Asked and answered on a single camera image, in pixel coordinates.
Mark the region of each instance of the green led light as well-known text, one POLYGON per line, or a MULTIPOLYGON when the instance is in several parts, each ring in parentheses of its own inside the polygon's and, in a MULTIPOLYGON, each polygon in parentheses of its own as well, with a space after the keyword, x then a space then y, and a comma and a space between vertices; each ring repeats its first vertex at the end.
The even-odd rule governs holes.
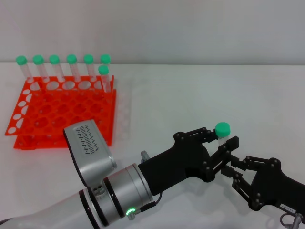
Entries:
POLYGON ((135 212, 135 208, 131 208, 131 209, 129 209, 129 210, 126 212, 126 216, 128 216, 128 215, 129 215, 129 213, 131 213, 131 212, 135 212))

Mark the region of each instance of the label sticker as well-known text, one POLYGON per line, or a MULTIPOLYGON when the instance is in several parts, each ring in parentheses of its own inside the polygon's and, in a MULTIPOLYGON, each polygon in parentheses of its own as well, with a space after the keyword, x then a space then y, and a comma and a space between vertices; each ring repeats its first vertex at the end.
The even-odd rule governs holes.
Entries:
POLYGON ((280 207, 281 207, 281 208, 284 208, 285 210, 290 211, 290 212, 292 212, 292 213, 294 213, 294 214, 295 214, 295 212, 296 212, 296 210, 294 210, 294 209, 292 209, 292 208, 286 206, 285 204, 281 204, 280 207))

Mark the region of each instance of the black cable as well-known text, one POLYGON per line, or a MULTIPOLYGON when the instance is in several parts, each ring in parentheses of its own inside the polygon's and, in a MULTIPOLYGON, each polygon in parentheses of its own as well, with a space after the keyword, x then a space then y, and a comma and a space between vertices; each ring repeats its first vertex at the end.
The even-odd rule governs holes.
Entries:
POLYGON ((282 214, 282 216, 280 217, 280 222, 281 222, 281 224, 282 224, 284 227, 286 227, 286 225, 287 225, 287 226, 290 226, 291 224, 284 224, 284 222, 283 222, 284 216, 292 216, 292 215, 289 214, 289 213, 284 213, 284 214, 282 214))
POLYGON ((3 223, 5 223, 5 222, 7 222, 7 221, 9 221, 11 218, 9 218, 9 219, 4 219, 4 220, 1 220, 0 221, 0 225, 2 225, 3 223))
POLYGON ((147 211, 148 209, 151 209, 152 207, 155 207, 160 202, 161 197, 162 197, 162 193, 160 193, 160 196, 157 199, 157 201, 154 201, 154 202, 151 202, 151 203, 148 203, 148 204, 144 205, 143 207, 140 208, 140 211, 144 212, 144 211, 147 211))
POLYGON ((160 202, 161 197, 162 197, 162 193, 160 193, 160 196, 159 196, 159 198, 157 199, 156 204, 158 204, 158 203, 160 202))

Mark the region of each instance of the white wall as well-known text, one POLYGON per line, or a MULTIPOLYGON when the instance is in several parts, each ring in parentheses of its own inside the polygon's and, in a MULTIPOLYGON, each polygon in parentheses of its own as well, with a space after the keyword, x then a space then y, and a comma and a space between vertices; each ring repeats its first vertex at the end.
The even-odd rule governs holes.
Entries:
POLYGON ((305 0, 0 0, 0 61, 304 64, 305 0))

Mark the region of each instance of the test tube with green cap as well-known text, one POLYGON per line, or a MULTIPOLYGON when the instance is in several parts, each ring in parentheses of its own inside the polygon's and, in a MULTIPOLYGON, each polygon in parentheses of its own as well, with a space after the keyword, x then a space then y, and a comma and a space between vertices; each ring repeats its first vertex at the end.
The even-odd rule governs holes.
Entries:
POLYGON ((215 132, 218 137, 219 146, 226 143, 231 133, 230 125, 227 123, 218 123, 215 127, 215 132))
POLYGON ((109 68, 109 65, 110 65, 110 61, 111 61, 110 55, 108 55, 108 54, 103 54, 103 55, 101 56, 101 63, 107 65, 108 68, 109 68))
POLYGON ((62 68, 61 68, 61 61, 58 55, 52 55, 49 57, 49 61, 53 66, 55 74, 57 76, 58 82, 64 82, 65 78, 63 76, 62 68))
POLYGON ((22 70, 22 73, 23 73, 23 75, 25 77, 25 80, 28 83, 34 82, 34 78, 33 78, 32 74, 31 74, 29 66, 28 66, 27 58, 25 56, 18 56, 16 58, 16 62, 20 66, 20 68, 22 70))
POLYGON ((106 93, 110 92, 111 88, 110 88, 110 79, 109 79, 109 75, 108 75, 109 74, 108 66, 101 65, 99 67, 99 73, 101 74, 104 92, 106 92, 106 93))
POLYGON ((78 67, 77 67, 76 55, 73 55, 73 54, 68 55, 67 56, 67 62, 70 65, 70 69, 71 69, 72 75, 74 76, 74 80, 76 82, 81 81, 80 71, 78 70, 78 67))
POLYGON ((93 56, 90 54, 84 55, 84 62, 87 66, 88 75, 90 76, 91 82, 96 81, 96 74, 93 65, 94 62, 93 56))
POLYGON ((34 64, 36 64, 40 77, 44 83, 50 81, 46 67, 44 66, 44 59, 41 55, 36 55, 33 58, 34 64))

